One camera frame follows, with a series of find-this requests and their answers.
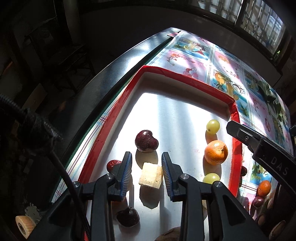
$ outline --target wall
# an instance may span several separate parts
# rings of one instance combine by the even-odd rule
[[[109,64],[153,34],[176,27],[208,39],[236,55],[270,85],[274,85],[281,76],[260,52],[242,38],[210,20],[186,12],[157,7],[116,7],[83,14],[80,20],[83,38],[94,62]]]
[[[44,76],[42,63],[31,42],[25,36],[41,22],[56,15],[53,0],[31,0],[16,14],[11,22],[23,58],[33,74],[32,81],[40,82]]]
[[[81,43],[81,29],[77,0],[63,0],[66,20],[74,44]]]
[[[0,75],[2,74],[0,77],[0,94],[14,99],[22,90],[22,81],[14,64],[5,68],[8,62],[10,62],[9,55],[5,45],[0,42]]]
[[[296,123],[296,46],[294,46],[282,72],[283,76],[274,88],[288,106],[293,125]]]

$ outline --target chair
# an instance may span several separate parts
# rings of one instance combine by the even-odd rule
[[[68,75],[70,70],[75,70],[75,73],[77,73],[77,69],[89,69],[95,75],[85,44],[73,45],[65,43],[62,34],[59,32],[57,17],[42,22],[27,37],[30,38],[45,71],[58,90],[70,88],[75,93],[78,92],[77,87],[75,87]],[[68,82],[69,87],[58,84],[62,79]]]

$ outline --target fruit-patterned tablecloth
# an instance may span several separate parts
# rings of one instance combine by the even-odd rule
[[[293,153],[287,106],[256,71],[231,53],[201,37],[181,31],[147,65],[188,75],[227,93],[236,101],[241,124]],[[276,185],[276,180],[252,159],[252,153],[245,145],[242,164],[248,173],[242,178],[238,199],[249,209],[258,184],[269,180]]]

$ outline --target red tray rim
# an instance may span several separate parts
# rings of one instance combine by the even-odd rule
[[[141,78],[141,76],[145,72],[150,73],[156,73],[161,74],[166,77],[175,79],[177,81],[180,81],[182,83],[188,84],[189,86],[192,86],[194,88],[197,88],[209,95],[212,95],[213,97],[223,101],[226,103],[229,107],[230,111],[230,117],[231,120],[236,121],[240,123],[239,121],[239,113],[238,109],[235,103],[235,100],[227,95],[226,93],[200,81],[196,80],[192,77],[178,74],[175,72],[172,72],[167,69],[163,69],[160,67],[155,66],[142,66],[137,73],[134,75],[132,80],[129,82],[129,84],[126,86],[125,90],[123,91],[122,95],[119,97],[119,99],[114,104],[114,107],[112,108],[109,116],[107,117],[104,125],[102,126],[98,136],[96,137],[96,140],[89,152],[89,155],[85,161],[85,164],[82,168],[82,171],[80,173],[78,181],[81,183],[88,183],[89,179],[92,175],[93,169],[95,167],[95,164],[97,162],[98,156],[105,144],[106,138],[109,135],[109,132],[118,117],[118,114],[120,113],[124,103],[126,102],[127,98],[129,97],[130,93],[136,86],[138,80]],[[241,172],[241,165],[242,165],[242,143],[232,138],[232,159],[231,159],[231,170],[230,170],[230,176],[229,176],[229,183],[228,183],[228,189],[230,192],[236,196],[238,187],[239,187],[239,179],[240,179],[240,172]]]

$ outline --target fruit illustration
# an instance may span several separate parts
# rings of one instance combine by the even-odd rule
[[[111,171],[113,170],[113,167],[117,164],[122,163],[122,161],[119,160],[111,160],[107,163],[107,171],[111,173]]]
[[[196,68],[185,69],[185,71],[183,71],[183,74],[198,80],[198,73],[197,73]]]
[[[244,166],[242,166],[241,168],[241,177],[244,177],[248,172],[248,169]]]
[[[140,131],[135,139],[135,145],[141,152],[153,152],[158,147],[158,140],[152,136],[149,130]]]
[[[271,183],[268,180],[262,181],[257,188],[257,193],[261,197],[266,197],[270,193]]]
[[[215,181],[220,181],[220,177],[216,173],[209,173],[206,174],[204,179],[202,180],[203,183],[213,184]]]
[[[205,148],[205,159],[211,165],[222,164],[227,156],[228,149],[223,141],[212,141]]]
[[[211,135],[216,134],[220,129],[220,123],[217,120],[210,120],[207,123],[207,132]]]
[[[227,94],[229,96],[231,96],[232,98],[234,98],[234,100],[238,100],[239,99],[239,97],[236,94],[233,94],[234,88],[232,87],[231,84],[226,83],[226,89],[227,89]]]

